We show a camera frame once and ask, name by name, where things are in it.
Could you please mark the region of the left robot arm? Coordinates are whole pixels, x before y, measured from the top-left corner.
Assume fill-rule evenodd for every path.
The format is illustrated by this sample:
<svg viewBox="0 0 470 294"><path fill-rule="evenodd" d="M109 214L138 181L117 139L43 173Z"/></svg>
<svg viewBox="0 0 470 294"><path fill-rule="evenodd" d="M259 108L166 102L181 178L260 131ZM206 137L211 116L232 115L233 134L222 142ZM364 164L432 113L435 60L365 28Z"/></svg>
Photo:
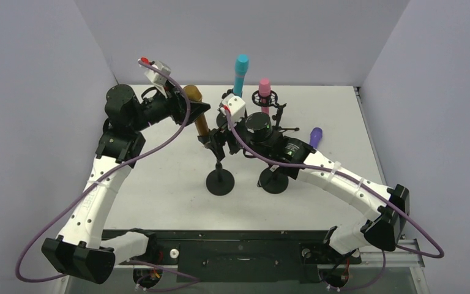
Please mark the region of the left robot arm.
<svg viewBox="0 0 470 294"><path fill-rule="evenodd" d="M107 115L95 152L92 170L70 219L55 238L47 238L42 253L60 273L104 283L114 267L136 257L153 262L158 246L154 234L132 229L103 240L105 221L114 200L138 160L145 144L143 130L171 118L181 126L194 123L210 108L199 89L187 85L183 90L167 83L151 88L152 96L137 98L129 85L116 85L106 94Z"/></svg>

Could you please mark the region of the purple mic black stand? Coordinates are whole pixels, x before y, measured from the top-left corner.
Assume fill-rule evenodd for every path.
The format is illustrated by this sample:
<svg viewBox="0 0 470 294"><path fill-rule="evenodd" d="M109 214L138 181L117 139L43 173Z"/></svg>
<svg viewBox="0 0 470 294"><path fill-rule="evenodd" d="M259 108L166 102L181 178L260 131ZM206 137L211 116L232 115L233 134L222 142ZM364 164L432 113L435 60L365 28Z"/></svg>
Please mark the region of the purple mic black stand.
<svg viewBox="0 0 470 294"><path fill-rule="evenodd" d="M257 186L269 194L280 194L287 190L289 178L285 168L269 165L259 175Z"/></svg>

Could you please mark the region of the gold mic black stand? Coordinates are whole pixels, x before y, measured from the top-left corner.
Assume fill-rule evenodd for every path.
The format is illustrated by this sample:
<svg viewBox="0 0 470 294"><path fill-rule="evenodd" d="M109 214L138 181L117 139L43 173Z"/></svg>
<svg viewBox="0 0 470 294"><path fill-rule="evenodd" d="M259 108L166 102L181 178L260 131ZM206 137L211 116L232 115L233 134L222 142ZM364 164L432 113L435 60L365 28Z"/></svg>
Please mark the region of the gold mic black stand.
<svg viewBox="0 0 470 294"><path fill-rule="evenodd" d="M207 148L207 144L209 143L208 135L205 137L198 136L198 140L203 146ZM222 160L217 160L215 163L215 169L211 171L206 178L206 187L207 190L216 196L224 196L230 193L234 188L234 176L233 174L224 169L222 165Z"/></svg>

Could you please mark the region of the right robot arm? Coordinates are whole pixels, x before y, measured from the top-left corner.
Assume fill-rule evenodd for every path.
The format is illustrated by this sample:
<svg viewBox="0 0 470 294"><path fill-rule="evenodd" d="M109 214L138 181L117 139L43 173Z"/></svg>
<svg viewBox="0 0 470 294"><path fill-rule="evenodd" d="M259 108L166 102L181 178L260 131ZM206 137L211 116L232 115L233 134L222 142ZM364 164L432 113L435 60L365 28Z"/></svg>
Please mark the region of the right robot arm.
<svg viewBox="0 0 470 294"><path fill-rule="evenodd" d="M308 143L288 137L270 124L269 115L253 113L229 125L200 136L216 157L223 159L223 147L232 154L248 151L268 164L259 185L276 193L274 178L285 177L312 184L349 204L364 216L352 226L332 227L321 244L322 256L335 262L343 255L365 246L392 252L398 246L409 214L409 190L378 184L343 168Z"/></svg>

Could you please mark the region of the gold microphone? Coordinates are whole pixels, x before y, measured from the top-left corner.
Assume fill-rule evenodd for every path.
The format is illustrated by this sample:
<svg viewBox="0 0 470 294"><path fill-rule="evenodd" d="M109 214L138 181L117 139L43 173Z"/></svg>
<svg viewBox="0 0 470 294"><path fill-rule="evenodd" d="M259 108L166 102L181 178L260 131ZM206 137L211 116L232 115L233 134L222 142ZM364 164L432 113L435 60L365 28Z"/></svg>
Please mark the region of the gold microphone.
<svg viewBox="0 0 470 294"><path fill-rule="evenodd" d="M187 85L184 87L188 99L191 102L191 114L195 123L198 135L205 137L209 134L209 127L206 121L205 112L211 109L211 106L203 102L203 95L195 85Z"/></svg>

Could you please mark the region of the purple microphone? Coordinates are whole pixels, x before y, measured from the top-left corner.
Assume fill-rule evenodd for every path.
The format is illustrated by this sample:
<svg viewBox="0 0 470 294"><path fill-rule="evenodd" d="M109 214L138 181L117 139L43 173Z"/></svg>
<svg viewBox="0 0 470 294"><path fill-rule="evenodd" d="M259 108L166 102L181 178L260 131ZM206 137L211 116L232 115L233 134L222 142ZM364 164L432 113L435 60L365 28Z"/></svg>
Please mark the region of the purple microphone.
<svg viewBox="0 0 470 294"><path fill-rule="evenodd" d="M323 130L319 127L315 127L310 132L309 145L317 149L321 139L323 137Z"/></svg>

